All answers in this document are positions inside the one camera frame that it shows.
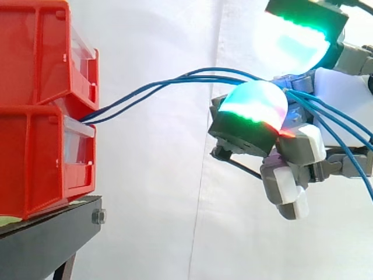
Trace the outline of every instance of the red storage bin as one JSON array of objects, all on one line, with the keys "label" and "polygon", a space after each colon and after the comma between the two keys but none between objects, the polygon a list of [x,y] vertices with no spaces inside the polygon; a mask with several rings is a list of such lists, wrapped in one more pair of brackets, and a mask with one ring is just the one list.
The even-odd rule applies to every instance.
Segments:
[{"label": "red storage bin", "polygon": [[0,216],[28,219],[93,191],[95,134],[55,106],[0,107]]},{"label": "red storage bin", "polygon": [[98,109],[98,52],[66,1],[0,0],[0,106],[54,104],[75,119]]}]

